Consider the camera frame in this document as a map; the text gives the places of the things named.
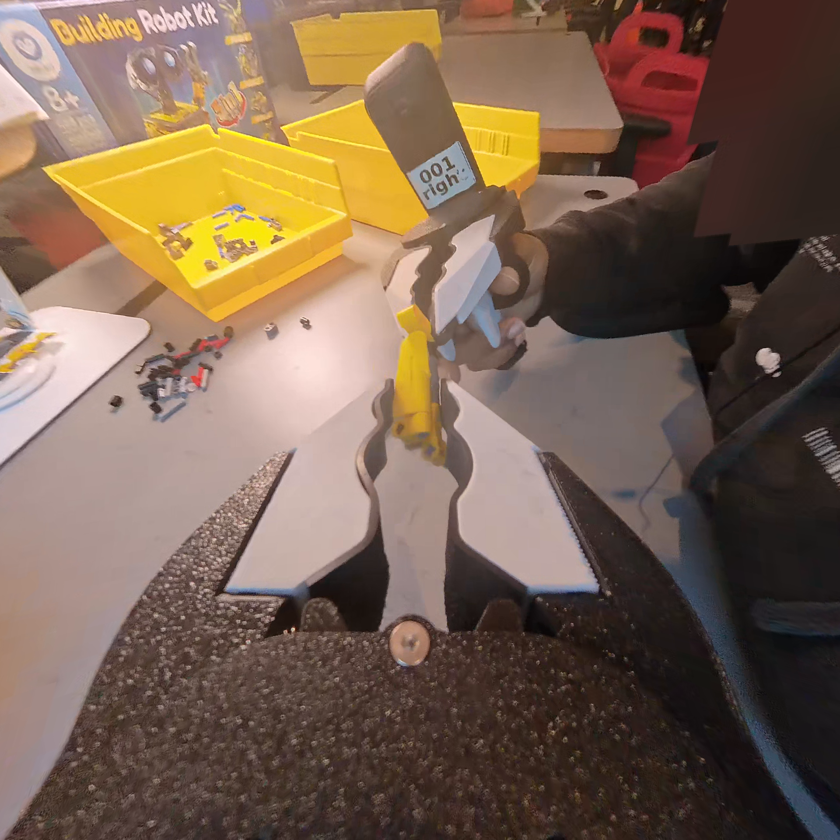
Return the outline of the empty yellow storage bin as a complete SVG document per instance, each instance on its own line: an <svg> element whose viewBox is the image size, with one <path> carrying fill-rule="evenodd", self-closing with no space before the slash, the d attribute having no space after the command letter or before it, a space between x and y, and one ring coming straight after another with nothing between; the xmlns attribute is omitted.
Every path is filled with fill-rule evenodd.
<svg viewBox="0 0 840 840"><path fill-rule="evenodd" d="M485 183L521 196L539 171L539 113L462 102L454 107ZM285 124L282 130L293 148L335 162L353 221L404 235L425 219L420 200L362 101Z"/></svg>

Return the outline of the person's right hand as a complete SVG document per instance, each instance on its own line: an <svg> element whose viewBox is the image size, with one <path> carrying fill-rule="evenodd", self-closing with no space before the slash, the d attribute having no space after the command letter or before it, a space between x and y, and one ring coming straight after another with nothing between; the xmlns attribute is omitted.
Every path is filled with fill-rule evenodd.
<svg viewBox="0 0 840 840"><path fill-rule="evenodd" d="M498 346L492 346L487 336L470 321L457 326L455 362L449 365L451 372L447 373L454 381L460 377L455 371L457 368L501 370L515 363L527 347L528 323L536 317L542 304L549 254L545 245L530 233L515 234L512 245L514 253L528 268L528 287L517 303L501 311Z"/></svg>

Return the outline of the toy kit cardboard box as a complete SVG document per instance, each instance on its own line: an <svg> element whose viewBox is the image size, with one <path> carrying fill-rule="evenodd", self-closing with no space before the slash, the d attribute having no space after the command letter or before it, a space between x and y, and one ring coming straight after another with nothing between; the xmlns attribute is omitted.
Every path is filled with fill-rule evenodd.
<svg viewBox="0 0 840 840"><path fill-rule="evenodd" d="M245 2L2 2L2 64L67 159L209 126L284 142Z"/></svg>

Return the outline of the red plastic container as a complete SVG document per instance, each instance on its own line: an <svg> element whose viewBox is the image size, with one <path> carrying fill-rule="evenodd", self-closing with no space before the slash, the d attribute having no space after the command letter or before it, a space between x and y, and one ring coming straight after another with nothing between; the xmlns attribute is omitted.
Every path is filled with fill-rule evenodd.
<svg viewBox="0 0 840 840"><path fill-rule="evenodd" d="M677 15L640 11L594 46L624 127L612 162L615 174L639 187L661 181L695 160L702 143L690 141L709 60L680 51L684 26Z"/></svg>

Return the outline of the pale wooden table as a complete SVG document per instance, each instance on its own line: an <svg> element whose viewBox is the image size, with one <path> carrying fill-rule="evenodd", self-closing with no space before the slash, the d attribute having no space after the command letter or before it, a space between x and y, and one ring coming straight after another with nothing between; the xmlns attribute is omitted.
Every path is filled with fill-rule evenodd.
<svg viewBox="0 0 840 840"><path fill-rule="evenodd" d="M446 35L438 62L452 99L540 114L540 149L609 154L623 119L583 32Z"/></svg>

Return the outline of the far yellow bin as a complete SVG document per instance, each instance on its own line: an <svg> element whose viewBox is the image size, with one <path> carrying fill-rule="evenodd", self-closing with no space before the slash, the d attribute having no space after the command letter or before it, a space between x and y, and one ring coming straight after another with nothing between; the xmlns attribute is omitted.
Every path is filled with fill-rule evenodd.
<svg viewBox="0 0 840 840"><path fill-rule="evenodd" d="M433 8L328 14L291 22L309 83L362 86L400 48L420 43L440 57L439 15Z"/></svg>

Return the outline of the white rounded board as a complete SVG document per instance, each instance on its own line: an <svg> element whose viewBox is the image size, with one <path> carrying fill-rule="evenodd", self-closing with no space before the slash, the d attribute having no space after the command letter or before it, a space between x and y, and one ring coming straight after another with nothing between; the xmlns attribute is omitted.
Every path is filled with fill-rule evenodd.
<svg viewBox="0 0 840 840"><path fill-rule="evenodd" d="M2 377L2 465L151 333L142 318L78 308L42 308L31 317L49 336Z"/></svg>

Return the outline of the pile of small toy parts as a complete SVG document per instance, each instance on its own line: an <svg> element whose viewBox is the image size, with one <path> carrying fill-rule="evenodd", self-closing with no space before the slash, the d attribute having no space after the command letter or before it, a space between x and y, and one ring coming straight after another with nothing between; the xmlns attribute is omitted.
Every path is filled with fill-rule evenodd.
<svg viewBox="0 0 840 840"><path fill-rule="evenodd" d="M234 338L235 328L226 325L184 346L165 342L161 352L132 362L128 379L110 395L106 413L119 416L142 408L156 424L170 421L214 382L219 362Z"/></svg>

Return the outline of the yellow toy actuator assembly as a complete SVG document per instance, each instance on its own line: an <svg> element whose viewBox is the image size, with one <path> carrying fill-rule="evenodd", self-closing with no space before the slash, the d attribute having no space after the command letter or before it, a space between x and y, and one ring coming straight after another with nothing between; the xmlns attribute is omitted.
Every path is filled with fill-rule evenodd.
<svg viewBox="0 0 840 840"><path fill-rule="evenodd" d="M419 451L432 465L445 464L439 379L422 331L410 332L401 344L394 380L392 435L407 448Z"/></svg>

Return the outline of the person's black hoodie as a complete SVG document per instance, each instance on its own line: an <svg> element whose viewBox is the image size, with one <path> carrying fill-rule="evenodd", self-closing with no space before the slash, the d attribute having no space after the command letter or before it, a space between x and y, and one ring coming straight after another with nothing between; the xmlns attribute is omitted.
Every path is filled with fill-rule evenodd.
<svg viewBox="0 0 840 840"><path fill-rule="evenodd" d="M780 748L838 826L838 235L802 241L710 375L709 505Z"/></svg>

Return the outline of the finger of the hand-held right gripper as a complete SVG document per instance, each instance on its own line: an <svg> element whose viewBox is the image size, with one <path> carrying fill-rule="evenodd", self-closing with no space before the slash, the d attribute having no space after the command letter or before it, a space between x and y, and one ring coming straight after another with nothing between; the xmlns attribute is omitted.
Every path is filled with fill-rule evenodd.
<svg viewBox="0 0 840 840"><path fill-rule="evenodd" d="M455 342L445 339L453 325L470 322L492 348L501 342L499 323L490 286L501 271L501 257L490 234L494 217L484 217L452 237L454 253L444 263L442 278L432 290L430 324L438 355L448 362L456 357Z"/></svg>
<svg viewBox="0 0 840 840"><path fill-rule="evenodd" d="M412 287L425 257L425 251L394 251L384 264L385 297L395 319L400 310L413 304Z"/></svg>

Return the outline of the yellow bin with loose parts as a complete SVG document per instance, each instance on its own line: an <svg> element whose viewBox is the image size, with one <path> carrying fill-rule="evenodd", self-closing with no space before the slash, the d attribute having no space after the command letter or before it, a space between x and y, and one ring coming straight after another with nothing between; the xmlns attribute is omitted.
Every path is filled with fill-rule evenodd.
<svg viewBox="0 0 840 840"><path fill-rule="evenodd" d="M334 162L206 125L46 173L122 256L215 322L340 257L353 234ZM198 219L230 203L278 216L286 240L211 271L165 253L158 223Z"/></svg>

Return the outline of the scattered blue black bricks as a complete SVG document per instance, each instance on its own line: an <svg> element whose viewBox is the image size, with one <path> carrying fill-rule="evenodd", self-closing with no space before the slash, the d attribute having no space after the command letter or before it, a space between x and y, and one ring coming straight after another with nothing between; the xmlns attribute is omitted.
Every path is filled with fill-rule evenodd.
<svg viewBox="0 0 840 840"><path fill-rule="evenodd" d="M224 205L198 219L174 224L160 222L154 231L173 261L190 257L208 271L281 244L288 234L278 216L261 213L242 203Z"/></svg>

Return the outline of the grey desk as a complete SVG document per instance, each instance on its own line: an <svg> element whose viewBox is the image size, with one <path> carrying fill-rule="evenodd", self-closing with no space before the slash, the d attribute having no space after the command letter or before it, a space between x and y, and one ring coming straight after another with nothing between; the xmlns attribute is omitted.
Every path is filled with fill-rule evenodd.
<svg viewBox="0 0 840 840"><path fill-rule="evenodd" d="M210 321L110 245L26 295L32 309L136 312L151 335L2 467L2 837L52 769L103 656L165 561L270 456L393 374L400 339L381 276L397 245L353 223L340 258L227 319L234 341L214 383L163 424L142 408L109 416L108 399L132 362L161 342L215 333ZM814 838L838 838L764 722L718 557L684 492L711 427L683 334L577 339L544 320L513 370L466 372L462 383L561 457L674 575L789 803Z"/></svg>

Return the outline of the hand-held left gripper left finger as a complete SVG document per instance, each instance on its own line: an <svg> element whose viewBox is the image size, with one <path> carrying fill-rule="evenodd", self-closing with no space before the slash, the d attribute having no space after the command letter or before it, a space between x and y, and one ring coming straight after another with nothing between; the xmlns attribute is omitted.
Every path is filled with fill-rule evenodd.
<svg viewBox="0 0 840 840"><path fill-rule="evenodd" d="M367 548L380 524L394 381L361 393L289 456L225 584L226 594L301 594Z"/></svg>

